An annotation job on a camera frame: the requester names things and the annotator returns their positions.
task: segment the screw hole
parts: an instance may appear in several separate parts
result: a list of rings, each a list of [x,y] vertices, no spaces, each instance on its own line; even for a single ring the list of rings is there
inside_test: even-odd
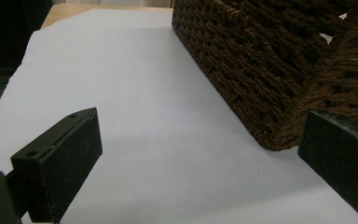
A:
[[[36,151],[30,151],[26,154],[27,157],[34,157],[37,155],[37,152]]]

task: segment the white surface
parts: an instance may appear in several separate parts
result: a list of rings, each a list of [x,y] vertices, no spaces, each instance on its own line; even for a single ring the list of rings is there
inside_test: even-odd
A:
[[[358,224],[296,149],[257,144],[171,20],[92,10],[34,33],[0,102],[0,170],[58,120],[96,106],[103,155],[62,223]]]

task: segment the wooden edge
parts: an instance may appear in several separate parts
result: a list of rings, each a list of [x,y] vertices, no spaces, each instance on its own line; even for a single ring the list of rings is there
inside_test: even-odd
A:
[[[85,4],[57,4],[54,5],[45,21],[42,24],[41,29],[46,28],[56,21],[61,21],[67,18],[71,18],[80,13],[88,10],[98,9],[124,9],[124,10],[149,10],[149,11],[172,11],[172,8],[167,7],[125,7],[125,6],[106,6],[106,5],[85,5]]]

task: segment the wicker basket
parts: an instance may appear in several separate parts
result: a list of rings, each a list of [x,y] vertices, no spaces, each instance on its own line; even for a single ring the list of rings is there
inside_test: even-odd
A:
[[[263,147],[296,146],[307,109],[358,121],[358,0],[176,0],[172,26]]]

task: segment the woven basket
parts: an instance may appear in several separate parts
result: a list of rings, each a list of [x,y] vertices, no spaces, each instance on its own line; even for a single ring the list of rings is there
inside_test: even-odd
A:
[[[308,109],[358,121],[358,0],[176,0],[172,26],[263,147],[296,146]]]

